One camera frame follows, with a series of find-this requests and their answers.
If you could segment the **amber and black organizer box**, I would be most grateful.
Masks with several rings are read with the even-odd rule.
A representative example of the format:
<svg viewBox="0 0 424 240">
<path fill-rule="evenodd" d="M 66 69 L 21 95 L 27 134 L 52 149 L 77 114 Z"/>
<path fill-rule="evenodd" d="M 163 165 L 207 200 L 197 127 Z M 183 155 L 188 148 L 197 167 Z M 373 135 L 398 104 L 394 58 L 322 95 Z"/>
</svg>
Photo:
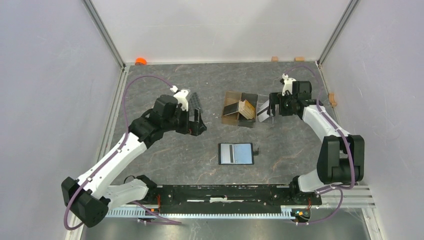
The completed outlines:
<svg viewBox="0 0 424 240">
<path fill-rule="evenodd" d="M 221 114 L 221 123 L 253 128 L 257 119 L 259 96 L 254 93 L 227 91 Z"/>
</svg>

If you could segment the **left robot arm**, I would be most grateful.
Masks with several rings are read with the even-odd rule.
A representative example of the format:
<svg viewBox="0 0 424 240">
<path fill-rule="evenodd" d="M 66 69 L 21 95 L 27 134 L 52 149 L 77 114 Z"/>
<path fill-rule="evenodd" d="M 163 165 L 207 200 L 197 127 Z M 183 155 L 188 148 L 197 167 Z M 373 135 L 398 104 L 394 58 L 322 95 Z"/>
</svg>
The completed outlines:
<svg viewBox="0 0 424 240">
<path fill-rule="evenodd" d="M 156 200 L 157 190 L 142 179 L 115 186 L 111 183 L 129 163 L 162 139 L 164 133 L 198 136 L 206 131 L 199 108 L 193 109 L 194 120 L 189 120 L 190 98 L 188 89 L 174 95 L 161 95 L 153 108 L 132 121 L 118 143 L 99 162 L 77 179 L 63 180 L 61 191 L 66 206 L 63 223 L 67 230 L 80 227 L 69 226 L 69 213 L 91 228 L 100 223 L 109 210 L 133 201 L 151 204 Z"/>
</svg>

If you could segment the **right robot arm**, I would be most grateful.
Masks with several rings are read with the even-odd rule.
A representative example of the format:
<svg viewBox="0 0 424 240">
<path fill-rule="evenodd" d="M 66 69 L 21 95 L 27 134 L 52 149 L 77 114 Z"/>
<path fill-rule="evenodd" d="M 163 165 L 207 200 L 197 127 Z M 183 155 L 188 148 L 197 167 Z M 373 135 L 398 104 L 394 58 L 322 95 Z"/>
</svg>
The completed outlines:
<svg viewBox="0 0 424 240">
<path fill-rule="evenodd" d="M 309 193 L 323 194 L 335 189 L 349 190 L 365 173 L 365 140 L 339 126 L 319 99 L 312 98 L 312 84 L 288 77 L 282 90 L 269 95 L 268 113 L 298 116 L 314 131 L 321 147 L 314 170 L 294 178 L 289 199 L 302 204 Z"/>
</svg>

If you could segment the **orange card stack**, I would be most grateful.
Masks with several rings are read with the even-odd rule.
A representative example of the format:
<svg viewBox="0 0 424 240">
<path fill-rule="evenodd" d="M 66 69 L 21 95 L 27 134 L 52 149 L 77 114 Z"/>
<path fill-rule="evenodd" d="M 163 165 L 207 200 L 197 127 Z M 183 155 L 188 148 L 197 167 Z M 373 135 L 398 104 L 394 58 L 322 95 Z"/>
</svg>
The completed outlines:
<svg viewBox="0 0 424 240">
<path fill-rule="evenodd" d="M 256 117 L 255 107 L 246 99 L 239 101 L 238 113 L 247 120 L 252 120 Z"/>
</svg>

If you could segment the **black credit card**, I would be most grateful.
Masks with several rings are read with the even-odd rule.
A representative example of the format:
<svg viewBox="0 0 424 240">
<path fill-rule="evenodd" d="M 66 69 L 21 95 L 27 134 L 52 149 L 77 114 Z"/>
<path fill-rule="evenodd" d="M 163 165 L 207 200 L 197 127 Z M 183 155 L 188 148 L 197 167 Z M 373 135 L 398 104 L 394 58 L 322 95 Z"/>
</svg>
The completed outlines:
<svg viewBox="0 0 424 240">
<path fill-rule="evenodd" d="M 235 102 L 235 103 L 224 106 L 222 115 L 228 116 L 232 114 L 237 114 L 238 112 L 239 112 L 239 102 Z"/>
</svg>

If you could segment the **black card holder wallet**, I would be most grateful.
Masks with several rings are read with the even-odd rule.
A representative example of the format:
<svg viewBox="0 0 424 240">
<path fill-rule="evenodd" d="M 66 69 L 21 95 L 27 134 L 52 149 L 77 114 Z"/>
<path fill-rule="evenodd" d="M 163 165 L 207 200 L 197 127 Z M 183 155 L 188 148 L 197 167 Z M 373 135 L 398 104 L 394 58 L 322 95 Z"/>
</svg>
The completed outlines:
<svg viewBox="0 0 424 240">
<path fill-rule="evenodd" d="M 234 146 L 234 163 L 221 164 L 220 163 L 220 144 L 233 144 Z M 218 144 L 218 164 L 219 165 L 253 165 L 255 163 L 255 156 L 258 156 L 260 149 L 254 148 L 254 145 L 249 143 L 219 143 Z"/>
</svg>

